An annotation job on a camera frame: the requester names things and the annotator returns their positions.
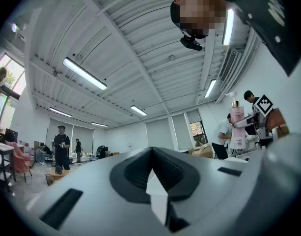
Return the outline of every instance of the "black pants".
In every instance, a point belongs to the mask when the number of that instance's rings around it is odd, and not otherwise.
[[[81,152],[76,151],[76,154],[77,154],[77,163],[80,163],[81,162]]]
[[[213,146],[218,159],[224,160],[224,159],[228,158],[228,153],[225,150],[225,147],[223,145],[214,144],[214,143],[211,143],[211,145]]]
[[[65,170],[70,169],[70,163],[68,160],[67,153],[65,152],[57,152],[55,153],[56,165],[60,166],[62,169],[64,167]]]

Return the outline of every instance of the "fluorescent light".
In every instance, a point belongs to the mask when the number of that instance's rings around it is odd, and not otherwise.
[[[223,45],[229,45],[231,40],[231,34],[233,30],[233,21],[234,21],[234,11],[233,9],[229,9],[227,11],[226,24],[224,27],[224,35],[222,39]]]
[[[88,80],[98,88],[104,90],[107,88],[107,85],[95,78],[90,73],[86,72],[84,69],[82,69],[79,65],[77,65],[75,62],[70,60],[69,58],[65,58],[63,61],[63,65],[65,65],[67,68],[71,69],[73,72],[76,72],[78,75],[82,76],[85,80]]]
[[[94,123],[94,122],[92,122],[91,124],[92,124],[92,125],[97,125],[97,126],[102,126],[102,127],[107,127],[107,125],[98,124],[98,123]]]
[[[217,82],[217,80],[212,80],[210,82],[210,85],[209,85],[209,88],[208,88],[207,93],[205,95],[205,98],[207,98],[210,95],[210,93],[211,93],[212,89],[214,88],[216,82]]]
[[[141,114],[142,116],[147,115],[143,110],[139,109],[137,106],[131,106],[131,109],[135,110],[137,113]]]
[[[17,32],[17,25],[16,24],[12,24],[12,32]]]
[[[50,108],[51,111],[55,112],[55,113],[58,113],[60,115],[63,115],[63,116],[67,116],[67,117],[72,117],[71,115],[67,114],[67,113],[64,113],[64,112],[61,112],[59,110],[56,110],[54,108]]]

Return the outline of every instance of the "pink chair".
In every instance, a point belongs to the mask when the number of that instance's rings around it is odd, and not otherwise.
[[[19,173],[24,173],[25,183],[26,182],[26,172],[29,171],[30,175],[30,157],[22,153],[22,151],[17,146],[16,142],[7,142],[6,145],[9,145],[14,148],[14,170]]]

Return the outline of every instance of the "white shirt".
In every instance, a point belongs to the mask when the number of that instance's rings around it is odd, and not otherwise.
[[[217,128],[214,131],[214,135],[212,137],[212,143],[224,145],[225,140],[219,138],[220,132],[223,133],[225,136],[230,136],[232,134],[232,126],[227,118],[222,120],[218,124]]]

